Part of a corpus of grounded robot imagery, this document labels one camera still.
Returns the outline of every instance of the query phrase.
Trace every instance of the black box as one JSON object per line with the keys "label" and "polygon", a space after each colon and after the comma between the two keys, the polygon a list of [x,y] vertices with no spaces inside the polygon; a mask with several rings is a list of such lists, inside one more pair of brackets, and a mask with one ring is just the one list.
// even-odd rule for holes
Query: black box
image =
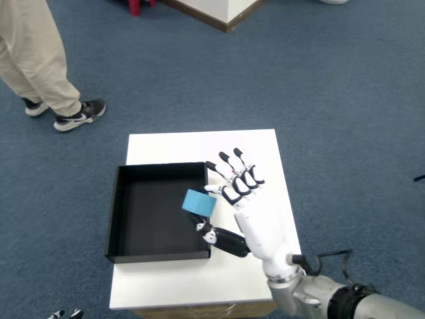
{"label": "black box", "polygon": [[113,263],[210,257],[190,213],[188,189],[207,184],[205,163],[119,166],[106,257]]}

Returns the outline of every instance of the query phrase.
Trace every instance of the red object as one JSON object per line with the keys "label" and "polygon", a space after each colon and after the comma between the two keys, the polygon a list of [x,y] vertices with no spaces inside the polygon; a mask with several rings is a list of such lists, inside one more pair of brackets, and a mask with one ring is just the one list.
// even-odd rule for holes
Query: red object
{"label": "red object", "polygon": [[[156,6],[155,0],[149,0],[151,3],[151,7]],[[128,0],[128,4],[130,5],[130,13],[134,17],[140,16],[140,0]]]}

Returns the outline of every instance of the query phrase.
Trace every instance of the wooden baseboard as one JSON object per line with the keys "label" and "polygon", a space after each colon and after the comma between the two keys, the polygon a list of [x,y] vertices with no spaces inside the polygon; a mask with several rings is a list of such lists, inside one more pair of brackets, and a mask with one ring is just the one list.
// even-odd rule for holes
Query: wooden baseboard
{"label": "wooden baseboard", "polygon": [[217,319],[257,318],[267,316],[276,309],[274,301],[245,302],[240,304],[217,304],[178,308],[141,309],[134,313],[144,319]]}
{"label": "wooden baseboard", "polygon": [[249,6],[243,12],[241,12],[241,14],[239,14],[237,17],[231,20],[231,22],[225,23],[221,20],[211,17],[210,15],[207,15],[206,13],[196,10],[195,8],[192,8],[178,0],[160,0],[160,1],[174,9],[177,9],[191,16],[192,18],[195,18],[196,20],[202,21],[223,32],[233,31],[234,28],[236,28],[242,22],[244,22],[253,12],[255,12],[255,10],[259,9],[266,2],[266,0],[257,0],[256,2],[251,4],[251,6]]}

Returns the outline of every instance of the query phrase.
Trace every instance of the person's leg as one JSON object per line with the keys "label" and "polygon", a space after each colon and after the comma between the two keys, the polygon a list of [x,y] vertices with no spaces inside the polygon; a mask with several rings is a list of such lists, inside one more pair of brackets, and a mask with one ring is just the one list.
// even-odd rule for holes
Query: person's leg
{"label": "person's leg", "polygon": [[0,36],[31,94],[60,116],[80,111],[80,93],[66,77],[63,43],[45,0],[1,0]]}
{"label": "person's leg", "polygon": [[5,41],[0,37],[0,78],[15,94],[23,98],[29,116],[39,116],[48,109],[39,94],[13,62]]}

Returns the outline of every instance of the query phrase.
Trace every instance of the white tabletop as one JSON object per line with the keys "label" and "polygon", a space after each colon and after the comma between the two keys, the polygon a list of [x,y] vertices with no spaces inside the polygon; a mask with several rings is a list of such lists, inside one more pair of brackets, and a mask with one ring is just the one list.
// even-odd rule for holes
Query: white tabletop
{"label": "white tabletop", "polygon": [[[219,151],[231,154],[238,147],[261,168],[269,189],[276,192],[285,231],[293,253],[300,253],[284,171],[274,130],[132,134],[127,164],[213,161]],[[223,183],[209,172],[209,183]],[[219,198],[211,223],[240,233],[232,207]],[[212,247],[210,259],[114,265],[111,309],[157,308],[271,300],[261,261],[252,255],[234,257]]]}

